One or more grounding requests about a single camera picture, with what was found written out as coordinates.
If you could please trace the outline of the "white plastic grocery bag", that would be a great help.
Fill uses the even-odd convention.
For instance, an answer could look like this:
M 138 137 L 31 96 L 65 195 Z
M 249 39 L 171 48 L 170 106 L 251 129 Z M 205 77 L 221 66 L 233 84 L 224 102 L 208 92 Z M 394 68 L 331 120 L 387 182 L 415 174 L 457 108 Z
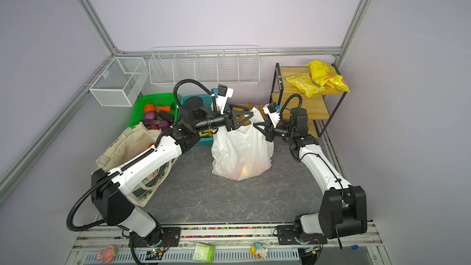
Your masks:
M 266 141 L 266 137 L 253 126 L 264 121 L 260 111 L 253 107 L 251 112 L 251 124 L 232 131 L 220 128 L 214 136 L 211 148 L 213 174 L 241 181 L 259 176 L 271 168 L 274 143 Z

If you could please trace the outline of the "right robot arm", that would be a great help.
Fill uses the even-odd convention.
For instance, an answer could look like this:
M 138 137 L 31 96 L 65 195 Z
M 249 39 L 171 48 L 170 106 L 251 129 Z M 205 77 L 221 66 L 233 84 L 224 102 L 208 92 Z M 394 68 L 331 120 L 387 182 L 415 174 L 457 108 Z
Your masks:
M 360 186 L 352 185 L 324 155 L 317 139 L 309 133 L 307 111 L 302 108 L 300 94 L 298 105 L 290 110 L 289 120 L 283 118 L 287 104 L 269 103 L 263 107 L 267 119 L 254 127 L 267 141 L 276 137 L 288 144 L 294 160 L 303 163 L 313 175 L 323 192 L 317 213 L 298 215 L 293 223 L 292 237 L 300 244 L 309 244 L 319 236 L 340 239 L 367 231 L 367 199 Z

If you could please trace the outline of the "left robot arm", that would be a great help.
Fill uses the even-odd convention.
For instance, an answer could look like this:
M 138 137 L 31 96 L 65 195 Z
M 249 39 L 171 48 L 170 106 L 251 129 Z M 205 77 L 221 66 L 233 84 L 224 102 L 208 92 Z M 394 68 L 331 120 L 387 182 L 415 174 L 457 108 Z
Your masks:
M 212 107 L 204 105 L 201 98 L 193 97 L 181 103 L 178 90 L 185 84 L 194 84 L 212 98 Z M 146 246 L 162 243 L 162 226 L 149 213 L 132 203 L 128 195 L 151 173 L 189 151 L 207 130 L 237 130 L 249 121 L 254 113 L 247 107 L 228 104 L 232 90 L 225 85 L 208 89 L 193 79 L 184 79 L 173 89 L 177 104 L 177 121 L 161 132 L 156 142 L 133 159 L 109 171 L 99 169 L 92 174 L 92 186 L 72 206 L 66 219 L 67 229 L 78 232 L 101 224 L 117 226 L 130 232 L 130 238 L 139 238 Z M 77 226 L 74 216 L 86 199 L 98 209 L 102 219 Z

